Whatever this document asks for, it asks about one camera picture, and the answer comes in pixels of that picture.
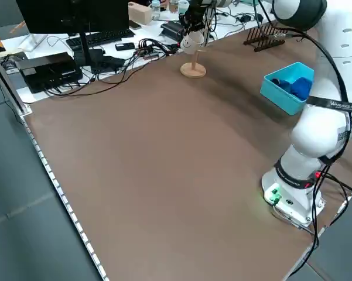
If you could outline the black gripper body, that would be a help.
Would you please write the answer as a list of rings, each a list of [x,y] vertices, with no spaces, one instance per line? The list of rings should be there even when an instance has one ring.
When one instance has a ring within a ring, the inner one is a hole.
[[[211,5],[209,0],[191,0],[184,14],[185,22],[201,22],[207,8]]]

